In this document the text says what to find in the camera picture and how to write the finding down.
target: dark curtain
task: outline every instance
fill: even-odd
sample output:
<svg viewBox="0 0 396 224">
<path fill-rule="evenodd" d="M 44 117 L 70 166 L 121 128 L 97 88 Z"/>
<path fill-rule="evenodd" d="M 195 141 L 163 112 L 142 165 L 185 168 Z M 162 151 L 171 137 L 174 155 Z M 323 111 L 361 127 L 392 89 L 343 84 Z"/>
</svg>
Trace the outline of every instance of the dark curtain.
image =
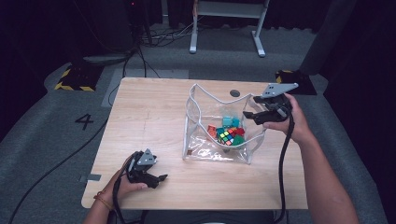
<svg viewBox="0 0 396 224">
<path fill-rule="evenodd" d="M 263 3 L 263 0 L 207 0 L 211 2 Z M 272 0 L 270 1 L 263 27 L 266 29 L 284 27 L 287 29 L 312 29 L 317 32 L 324 21 L 329 4 L 332 0 Z M 169 24 L 177 28 L 180 23 L 192 23 L 193 0 L 167 0 Z M 208 17 L 200 20 L 203 24 L 220 27 L 257 25 L 257 20 L 242 18 Z"/>
<path fill-rule="evenodd" d="M 324 96 L 377 184 L 396 223 L 395 1 L 359 0 L 320 73 Z"/>
</svg>

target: clear plastic bag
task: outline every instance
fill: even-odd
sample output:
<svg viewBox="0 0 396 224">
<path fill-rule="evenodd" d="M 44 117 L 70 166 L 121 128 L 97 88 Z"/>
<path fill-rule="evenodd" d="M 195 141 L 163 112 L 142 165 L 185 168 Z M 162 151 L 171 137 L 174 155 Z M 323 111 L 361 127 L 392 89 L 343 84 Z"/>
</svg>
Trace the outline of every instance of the clear plastic bag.
<svg viewBox="0 0 396 224">
<path fill-rule="evenodd" d="M 251 164 L 253 152 L 260 147 L 265 134 L 262 125 L 256 125 L 243 115 L 243 111 L 264 110 L 254 102 L 253 96 L 248 94 L 231 102 L 223 102 L 194 84 L 186 103 L 183 159 Z M 244 131 L 242 143 L 225 145 L 219 140 L 219 133 L 215 136 L 208 131 L 209 126 L 223 128 L 225 119 L 238 121 L 235 122 L 238 123 L 238 130 Z"/>
</svg>

